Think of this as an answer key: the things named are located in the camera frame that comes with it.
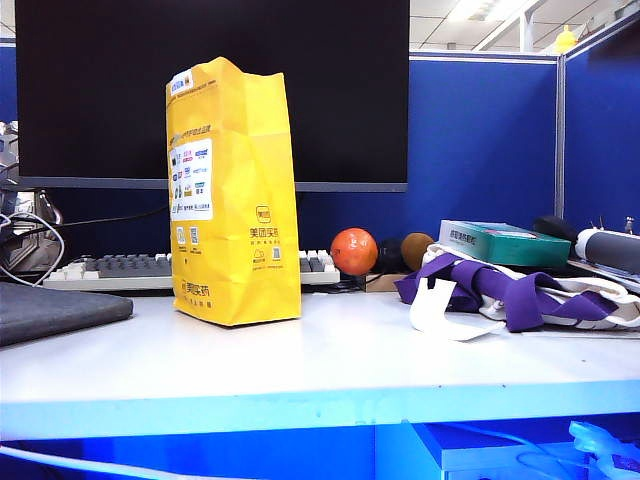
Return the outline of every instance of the label sticker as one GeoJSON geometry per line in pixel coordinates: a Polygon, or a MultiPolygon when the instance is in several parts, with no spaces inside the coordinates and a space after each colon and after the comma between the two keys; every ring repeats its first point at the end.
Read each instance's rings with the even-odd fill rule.
{"type": "Polygon", "coordinates": [[[210,138],[185,143],[169,152],[171,220],[213,218],[213,142],[210,138]]]}
{"type": "Polygon", "coordinates": [[[191,234],[191,244],[198,244],[198,227],[189,227],[189,233],[191,234]]]}
{"type": "Polygon", "coordinates": [[[180,72],[171,79],[171,96],[177,95],[180,92],[190,90],[193,88],[193,74],[191,69],[180,72]]]}
{"type": "Polygon", "coordinates": [[[187,243],[187,240],[184,238],[184,228],[176,227],[176,238],[178,239],[179,245],[184,245],[187,243]]]}

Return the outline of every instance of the black cable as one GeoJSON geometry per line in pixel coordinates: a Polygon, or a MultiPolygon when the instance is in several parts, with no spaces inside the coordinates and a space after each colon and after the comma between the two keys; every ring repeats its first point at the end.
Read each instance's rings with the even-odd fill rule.
{"type": "MultiPolygon", "coordinates": [[[[56,230],[60,230],[62,228],[77,227],[77,226],[80,226],[80,225],[92,225],[92,224],[98,224],[98,223],[111,223],[111,222],[124,222],[124,221],[128,221],[128,220],[137,220],[137,219],[140,219],[140,218],[150,217],[151,215],[155,215],[157,213],[160,213],[160,212],[166,210],[167,208],[169,208],[169,206],[168,205],[164,205],[164,206],[162,206],[160,208],[157,208],[155,210],[152,210],[150,212],[139,213],[139,214],[131,215],[131,216],[128,216],[128,217],[99,218],[99,219],[96,219],[96,220],[83,220],[83,221],[80,221],[80,222],[63,223],[63,224],[60,224],[60,225],[51,224],[51,226],[53,228],[55,228],[56,230]]],[[[16,220],[23,221],[23,222],[38,223],[32,218],[23,218],[23,217],[20,217],[19,215],[16,215],[15,217],[12,217],[12,218],[16,219],[16,220]]],[[[11,238],[5,240],[4,242],[0,243],[0,247],[3,246],[5,243],[7,243],[9,240],[15,240],[15,239],[18,239],[18,238],[23,238],[23,237],[27,237],[29,235],[35,235],[37,233],[48,232],[48,231],[49,231],[49,229],[47,227],[42,227],[42,228],[36,228],[36,229],[33,229],[33,230],[29,230],[27,232],[23,232],[23,233],[21,233],[19,235],[16,235],[15,237],[11,237],[11,238]]]]}
{"type": "Polygon", "coordinates": [[[375,277],[371,277],[370,279],[365,280],[365,281],[364,281],[364,284],[365,284],[365,285],[369,285],[371,282],[375,282],[376,280],[379,280],[380,278],[384,277],[385,275],[388,275],[388,274],[387,274],[387,272],[379,273],[379,274],[378,274],[378,275],[376,275],[375,277]]]}
{"type": "Polygon", "coordinates": [[[11,170],[12,168],[16,168],[18,165],[19,165],[18,162],[13,162],[13,163],[10,163],[9,165],[5,165],[3,167],[0,167],[0,173],[4,173],[4,172],[7,172],[7,171],[11,170]]]}

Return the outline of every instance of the white keyboard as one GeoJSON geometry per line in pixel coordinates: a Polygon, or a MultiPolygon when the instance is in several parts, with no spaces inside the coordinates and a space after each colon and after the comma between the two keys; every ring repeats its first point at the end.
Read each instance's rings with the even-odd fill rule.
{"type": "MultiPolygon", "coordinates": [[[[298,255],[301,284],[340,282],[340,272],[326,250],[300,251],[298,255]]],[[[52,272],[43,285],[56,290],[92,292],[170,290],[171,254],[83,257],[52,272]]]]}

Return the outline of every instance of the black object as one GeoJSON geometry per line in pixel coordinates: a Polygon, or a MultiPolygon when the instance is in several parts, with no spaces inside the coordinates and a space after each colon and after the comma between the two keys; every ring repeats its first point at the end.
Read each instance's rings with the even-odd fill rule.
{"type": "Polygon", "coordinates": [[[0,346],[125,320],[128,298],[0,282],[0,346]]]}
{"type": "Polygon", "coordinates": [[[533,222],[533,230],[552,237],[569,240],[573,245],[578,241],[578,232],[563,218],[555,215],[544,215],[533,222]]]}
{"type": "Polygon", "coordinates": [[[378,259],[371,269],[374,273],[402,273],[409,271],[409,267],[404,263],[400,245],[402,242],[397,238],[387,238],[378,245],[378,259]]]}

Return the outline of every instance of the desk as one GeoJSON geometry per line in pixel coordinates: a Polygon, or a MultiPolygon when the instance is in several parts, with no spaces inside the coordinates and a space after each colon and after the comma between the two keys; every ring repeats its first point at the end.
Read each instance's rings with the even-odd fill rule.
{"type": "Polygon", "coordinates": [[[299,320],[234,329],[167,297],[134,312],[1,350],[3,440],[640,411],[634,340],[438,340],[391,293],[304,295],[299,320]]]}

